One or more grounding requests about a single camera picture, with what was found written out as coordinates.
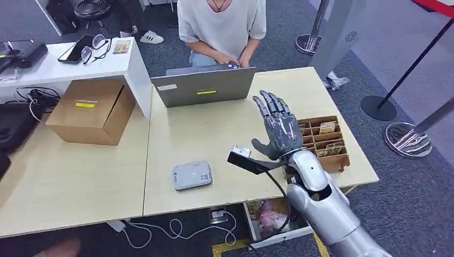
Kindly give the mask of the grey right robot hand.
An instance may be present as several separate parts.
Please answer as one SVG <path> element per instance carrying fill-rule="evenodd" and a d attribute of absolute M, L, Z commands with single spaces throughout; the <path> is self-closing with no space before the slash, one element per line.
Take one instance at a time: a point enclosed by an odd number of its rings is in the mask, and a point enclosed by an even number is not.
<path fill-rule="evenodd" d="M 253 100 L 262 115 L 269 143 L 265 145 L 253 138 L 253 147 L 273 161 L 302 149 L 298 121 L 285 101 L 265 90 L 260 90 L 260 95 L 253 96 Z"/>

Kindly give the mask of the seated person's right hand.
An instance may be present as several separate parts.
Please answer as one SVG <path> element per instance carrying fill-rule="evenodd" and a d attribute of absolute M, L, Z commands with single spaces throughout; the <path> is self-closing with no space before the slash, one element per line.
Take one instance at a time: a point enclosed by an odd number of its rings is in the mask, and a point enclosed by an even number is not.
<path fill-rule="evenodd" d="M 227 64 L 230 62 L 236 63 L 235 59 L 232 59 L 231 57 L 221 53 L 221 52 L 215 52 L 211 56 L 218 64 Z"/>

